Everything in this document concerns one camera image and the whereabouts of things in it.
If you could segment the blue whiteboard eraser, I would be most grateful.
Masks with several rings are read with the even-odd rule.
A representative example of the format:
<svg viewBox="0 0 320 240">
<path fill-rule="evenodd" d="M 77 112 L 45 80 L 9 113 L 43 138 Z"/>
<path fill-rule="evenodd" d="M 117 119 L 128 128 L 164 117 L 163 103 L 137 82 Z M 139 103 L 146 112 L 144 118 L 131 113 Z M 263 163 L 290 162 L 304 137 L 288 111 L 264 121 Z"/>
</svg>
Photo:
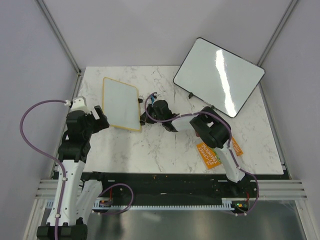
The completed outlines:
<svg viewBox="0 0 320 240">
<path fill-rule="evenodd" d="M 156 99 L 153 95 L 150 97 L 150 99 L 151 99 L 151 105 L 153 105 L 155 103 Z"/>
</svg>

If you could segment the yellow framed small whiteboard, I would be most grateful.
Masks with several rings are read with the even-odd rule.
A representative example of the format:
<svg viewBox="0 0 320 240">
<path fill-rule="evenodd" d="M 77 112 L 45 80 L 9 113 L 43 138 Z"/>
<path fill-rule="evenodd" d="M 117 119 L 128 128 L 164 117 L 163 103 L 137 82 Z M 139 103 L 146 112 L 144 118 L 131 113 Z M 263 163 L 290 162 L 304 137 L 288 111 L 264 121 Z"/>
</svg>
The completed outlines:
<svg viewBox="0 0 320 240">
<path fill-rule="evenodd" d="M 141 131 L 139 90 L 109 77 L 102 80 L 102 110 L 114 128 Z"/>
</svg>

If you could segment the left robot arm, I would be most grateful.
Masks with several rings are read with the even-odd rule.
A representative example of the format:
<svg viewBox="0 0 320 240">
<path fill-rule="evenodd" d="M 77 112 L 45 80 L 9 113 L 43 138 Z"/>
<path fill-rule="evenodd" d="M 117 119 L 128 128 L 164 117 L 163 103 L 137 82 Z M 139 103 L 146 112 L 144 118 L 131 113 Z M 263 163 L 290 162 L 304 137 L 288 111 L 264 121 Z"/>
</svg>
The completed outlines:
<svg viewBox="0 0 320 240">
<path fill-rule="evenodd" d="M 37 229 L 39 240 L 85 240 L 87 222 L 97 197 L 110 191 L 108 182 L 89 179 L 79 188 L 93 134 L 110 125 L 102 108 L 94 107 L 98 118 L 84 107 L 73 107 L 66 117 L 66 131 L 58 148 L 58 184 L 50 215 Z"/>
</svg>

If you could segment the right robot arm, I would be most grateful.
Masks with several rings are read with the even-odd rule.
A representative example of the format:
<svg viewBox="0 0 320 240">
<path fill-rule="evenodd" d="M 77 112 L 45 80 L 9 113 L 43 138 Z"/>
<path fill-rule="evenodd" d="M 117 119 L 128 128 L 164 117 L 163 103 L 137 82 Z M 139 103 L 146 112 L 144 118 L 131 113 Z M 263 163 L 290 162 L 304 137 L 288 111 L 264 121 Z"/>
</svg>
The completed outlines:
<svg viewBox="0 0 320 240">
<path fill-rule="evenodd" d="M 224 167 L 229 184 L 229 191 L 235 197 L 247 191 L 250 180 L 248 174 L 240 166 L 236 151 L 232 146 L 230 125 L 211 107 L 204 107 L 196 113 L 179 115 L 169 109 L 165 100 L 156 100 L 145 104 L 144 113 L 139 117 L 140 124 L 161 124 L 168 132 L 194 130 L 204 146 L 201 153 L 213 151 Z"/>
</svg>

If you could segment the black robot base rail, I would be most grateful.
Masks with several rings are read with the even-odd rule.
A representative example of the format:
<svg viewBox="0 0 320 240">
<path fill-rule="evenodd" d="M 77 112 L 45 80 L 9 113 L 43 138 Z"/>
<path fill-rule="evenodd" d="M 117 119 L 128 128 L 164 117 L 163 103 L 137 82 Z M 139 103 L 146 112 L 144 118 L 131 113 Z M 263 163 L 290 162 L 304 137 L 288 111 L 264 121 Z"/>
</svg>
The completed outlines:
<svg viewBox="0 0 320 240">
<path fill-rule="evenodd" d="M 239 183 L 224 174 L 85 172 L 81 179 L 101 180 L 104 189 L 123 183 L 134 192 L 135 205 L 211 205 L 223 198 L 255 198 L 258 186 L 246 175 Z"/>
</svg>

